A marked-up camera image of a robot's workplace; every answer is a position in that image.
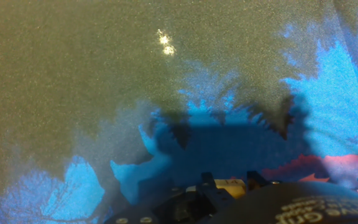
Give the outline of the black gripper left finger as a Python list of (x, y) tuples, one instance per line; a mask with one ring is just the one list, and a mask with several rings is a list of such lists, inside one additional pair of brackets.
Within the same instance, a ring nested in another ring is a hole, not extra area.
[(207, 223), (235, 201), (232, 196), (235, 184), (235, 179), (215, 179), (212, 173), (204, 172), (196, 185), (168, 185), (165, 189), (158, 189), (104, 223)]

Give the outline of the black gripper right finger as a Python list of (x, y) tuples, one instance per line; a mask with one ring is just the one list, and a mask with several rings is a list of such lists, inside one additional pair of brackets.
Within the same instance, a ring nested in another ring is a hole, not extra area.
[(265, 187), (266, 185), (270, 185), (270, 182), (267, 181), (261, 174), (257, 171), (247, 171), (247, 189), (248, 190), (256, 190), (261, 187)]

